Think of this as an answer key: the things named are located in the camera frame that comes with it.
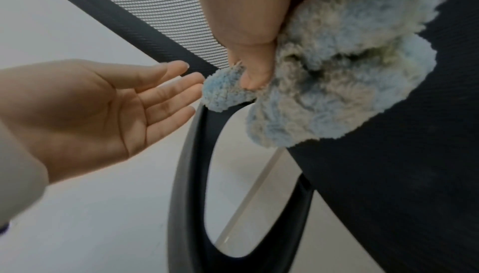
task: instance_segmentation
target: black armrest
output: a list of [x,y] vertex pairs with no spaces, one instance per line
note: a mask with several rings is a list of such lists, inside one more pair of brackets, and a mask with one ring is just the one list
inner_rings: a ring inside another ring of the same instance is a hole
[[304,230],[314,189],[304,176],[280,217],[247,256],[222,254],[209,240],[204,225],[205,193],[213,149],[228,119],[244,105],[222,113],[201,106],[193,120],[173,185],[168,221],[171,273],[288,272]]

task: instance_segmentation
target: black fabric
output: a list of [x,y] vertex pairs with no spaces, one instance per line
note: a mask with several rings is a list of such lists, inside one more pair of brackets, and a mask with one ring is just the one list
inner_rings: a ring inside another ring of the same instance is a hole
[[439,64],[406,101],[344,138],[289,150],[389,273],[479,272],[476,1],[448,0],[422,34]]

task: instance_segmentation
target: fluffy fabric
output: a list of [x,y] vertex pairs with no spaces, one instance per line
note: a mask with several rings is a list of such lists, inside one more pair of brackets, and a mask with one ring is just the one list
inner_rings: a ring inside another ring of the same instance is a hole
[[265,147],[340,138],[408,97],[436,66],[416,33],[443,0],[306,0],[278,36],[271,83],[239,86],[241,63],[210,76],[203,103],[213,111],[256,99],[250,138]]

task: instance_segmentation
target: white sleeve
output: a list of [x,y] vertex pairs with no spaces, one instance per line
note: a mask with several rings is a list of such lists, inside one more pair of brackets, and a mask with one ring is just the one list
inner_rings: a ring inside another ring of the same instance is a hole
[[0,226],[38,200],[47,185],[45,166],[0,121]]

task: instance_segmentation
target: open palm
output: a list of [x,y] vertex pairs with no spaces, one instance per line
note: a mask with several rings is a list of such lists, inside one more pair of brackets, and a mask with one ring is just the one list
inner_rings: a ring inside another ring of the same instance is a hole
[[204,78],[181,61],[156,66],[57,61],[0,72],[0,118],[50,181],[126,160],[195,113]]

